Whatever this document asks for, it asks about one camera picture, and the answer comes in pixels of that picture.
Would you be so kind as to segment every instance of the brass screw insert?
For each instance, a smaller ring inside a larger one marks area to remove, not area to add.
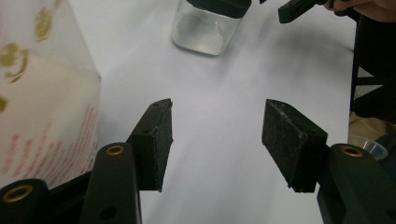
[[[19,200],[24,199],[33,191],[33,187],[30,185],[21,185],[14,189],[9,190],[3,196],[3,202],[5,203],[15,203]]]
[[[114,146],[106,149],[106,154],[109,156],[117,156],[123,152],[125,148],[122,146]]]

